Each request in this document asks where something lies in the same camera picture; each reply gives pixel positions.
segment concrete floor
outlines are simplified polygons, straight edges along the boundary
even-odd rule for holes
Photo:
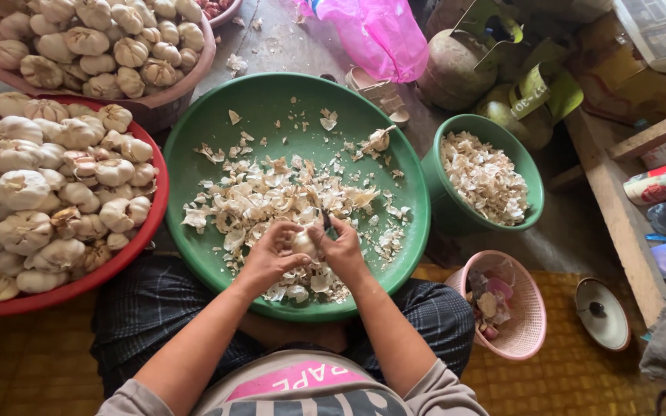
[[[193,99],[230,80],[226,62],[231,53],[248,61],[246,73],[303,72],[312,75],[332,74],[339,83],[353,66],[353,61],[338,40],[330,22],[308,18],[301,26],[292,22],[296,15],[292,0],[245,0],[239,16],[246,27],[227,23],[215,35],[221,42],[209,75],[197,86]],[[261,30],[251,28],[251,21],[262,18]],[[426,108],[415,97],[412,86],[400,85],[400,95],[411,115],[410,125],[403,130],[418,156],[431,147],[439,125],[453,114]],[[0,82],[0,92],[13,90]],[[166,134],[155,136],[159,144]],[[561,128],[552,143],[535,156],[547,182],[551,176],[577,164],[566,132]],[[165,230],[156,237],[158,249],[171,251],[172,242]],[[544,213],[537,225],[523,233],[486,233],[458,240],[454,248],[462,262],[481,250],[500,250],[513,255],[529,270],[584,272],[613,278],[622,276],[615,249],[603,223],[599,208],[588,185],[577,186],[568,193],[546,194]]]

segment pink plastic bag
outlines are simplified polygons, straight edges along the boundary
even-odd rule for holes
[[[343,48],[375,79],[415,81],[426,70],[428,42],[407,0],[295,0],[305,16],[331,20]]]

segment sandal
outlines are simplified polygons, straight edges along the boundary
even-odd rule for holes
[[[377,81],[362,67],[353,67],[346,74],[346,86],[374,103],[399,128],[404,128],[410,122],[405,103],[391,81]]]

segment green bucket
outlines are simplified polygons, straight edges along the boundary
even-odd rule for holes
[[[454,189],[441,164],[441,137],[448,132],[467,131],[483,143],[492,143],[495,149],[502,149],[515,170],[525,179],[528,186],[529,208],[525,220],[515,226],[499,225],[487,220],[467,205]],[[447,235],[469,235],[485,231],[524,231],[539,221],[544,209],[544,185],[541,182],[536,164],[523,145],[506,129],[493,121],[474,114],[461,114],[446,120],[436,132],[433,147],[422,159],[425,182],[431,197],[432,223]]]

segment pink basket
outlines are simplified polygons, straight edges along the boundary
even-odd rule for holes
[[[505,253],[487,250],[478,252],[461,270],[446,279],[446,284],[466,297],[466,276],[470,270],[495,270],[498,275],[515,275],[513,297],[508,301],[511,318],[499,327],[499,335],[487,341],[476,332],[474,342],[509,360],[527,360],[539,352],[546,338],[546,308],[541,292],[528,271]]]

